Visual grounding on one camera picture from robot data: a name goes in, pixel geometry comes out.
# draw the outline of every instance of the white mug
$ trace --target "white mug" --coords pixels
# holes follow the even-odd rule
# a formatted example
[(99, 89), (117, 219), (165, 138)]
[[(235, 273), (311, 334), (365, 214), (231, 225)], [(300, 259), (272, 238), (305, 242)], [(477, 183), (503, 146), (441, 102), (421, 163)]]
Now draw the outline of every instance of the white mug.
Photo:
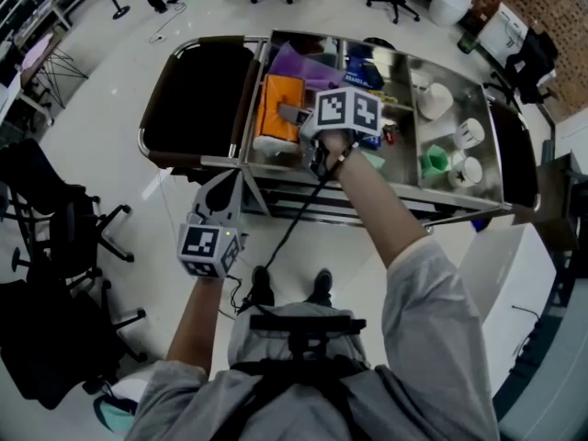
[(451, 108), (453, 96), (446, 86), (433, 83), (417, 97), (416, 103), (423, 116), (435, 120)]
[(455, 134), (453, 134), (453, 142), (458, 149), (470, 149), (481, 143), (486, 137), (484, 128), (477, 119), (469, 118), (461, 123)]
[(447, 179), (452, 187), (473, 187), (478, 185), (483, 177), (480, 162), (474, 157), (467, 157), (447, 173)]

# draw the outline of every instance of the white trash bin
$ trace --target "white trash bin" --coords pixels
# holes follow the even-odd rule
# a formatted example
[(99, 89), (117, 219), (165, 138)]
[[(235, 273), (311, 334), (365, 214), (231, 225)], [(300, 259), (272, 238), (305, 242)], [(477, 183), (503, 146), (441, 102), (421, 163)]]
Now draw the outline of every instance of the white trash bin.
[(429, 15), (438, 26), (451, 26), (468, 13), (471, 0), (432, 0)]

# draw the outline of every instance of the green cup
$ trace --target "green cup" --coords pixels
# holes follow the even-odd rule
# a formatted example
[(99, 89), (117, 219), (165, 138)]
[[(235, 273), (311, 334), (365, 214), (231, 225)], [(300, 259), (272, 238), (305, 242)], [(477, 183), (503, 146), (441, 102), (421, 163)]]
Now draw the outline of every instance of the green cup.
[(423, 178), (442, 175), (449, 165), (447, 153), (438, 145), (431, 145), (429, 150), (421, 156)]

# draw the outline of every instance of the white floor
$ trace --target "white floor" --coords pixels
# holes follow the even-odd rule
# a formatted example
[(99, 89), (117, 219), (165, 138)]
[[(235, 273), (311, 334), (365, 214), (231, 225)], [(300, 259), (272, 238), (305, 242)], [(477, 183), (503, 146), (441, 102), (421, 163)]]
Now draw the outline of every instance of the white floor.
[[(145, 321), (125, 329), (124, 334), (135, 346), (154, 356), (164, 356), (193, 284), (175, 258), (175, 234), (198, 186), (160, 172), (137, 148), (143, 110), (176, 46), (201, 36), (264, 36), (272, 28), (324, 32), (358, 40), (373, 36), (478, 82), (488, 79), (490, 67), (481, 56), (466, 56), (457, 48), (457, 29), (433, 25), (424, 9), (421, 22), (402, 15), (400, 23), (393, 25), (383, 6), (367, 8), (365, 1), (295, 0), (289, 6), (285, 0), (260, 0), (257, 5), (251, 5), (249, 0), (184, 0), (186, 11), (161, 29), (175, 15), (174, 9), (158, 15), (145, 0), (119, 0), (121, 5), (130, 5), (131, 10), (118, 21), (111, 19), (115, 8), (109, 0), (88, 0), (73, 14), (74, 28), (62, 49), (90, 78), (74, 92), (41, 145), (65, 181), (85, 185), (90, 194), (102, 197), (103, 211), (121, 203), (133, 208), (133, 213), (111, 231), (121, 246), (135, 254), (135, 263), (123, 263), (101, 250), (99, 264), (113, 283), (111, 297), (120, 315), (128, 315), (136, 307), (147, 311)], [(155, 32), (163, 40), (150, 44), (148, 40)], [(533, 120), (530, 128), (539, 159), (541, 142), (549, 135), (548, 126), (535, 112), (529, 111), (528, 116)], [(288, 226), (282, 220), (257, 217), (246, 218), (246, 222), (251, 236), (232, 270), (243, 278), (238, 297), (248, 291), (253, 267), (267, 260)], [(493, 226), (500, 226), (508, 219), (495, 222)], [(22, 272), (13, 274), (8, 266), (19, 238), (9, 223), (0, 224), (0, 231), (4, 237), (0, 241), (0, 278), (11, 281), (22, 276)], [(474, 233), (466, 222), (436, 227), (434, 237), (458, 265)], [(300, 224), (271, 268), (277, 303), (304, 299), (311, 291), (312, 279), (323, 267), (334, 274), (334, 305), (368, 319), (362, 333), (367, 355), (373, 364), (383, 363), (379, 320), (385, 270), (363, 229)], [(232, 311), (229, 293), (233, 286), (231, 281), (226, 283), (221, 304), (225, 312)], [(232, 320), (220, 316), (213, 371), (227, 367), (231, 328)], [(7, 387), (9, 383), (4, 381), (2, 385)], [(15, 427), (14, 422), (11, 426), (14, 436), (27, 429)]]

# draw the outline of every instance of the brick wall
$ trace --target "brick wall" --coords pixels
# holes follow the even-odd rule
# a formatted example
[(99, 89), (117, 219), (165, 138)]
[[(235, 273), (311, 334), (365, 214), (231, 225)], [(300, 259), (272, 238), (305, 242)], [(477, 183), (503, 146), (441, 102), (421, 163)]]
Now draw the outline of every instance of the brick wall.
[(560, 52), (557, 78), (548, 84), (559, 98), (559, 114), (566, 118), (588, 107), (588, 0), (473, 1), (476, 14), (489, 17), (504, 2), (528, 26), (546, 30)]

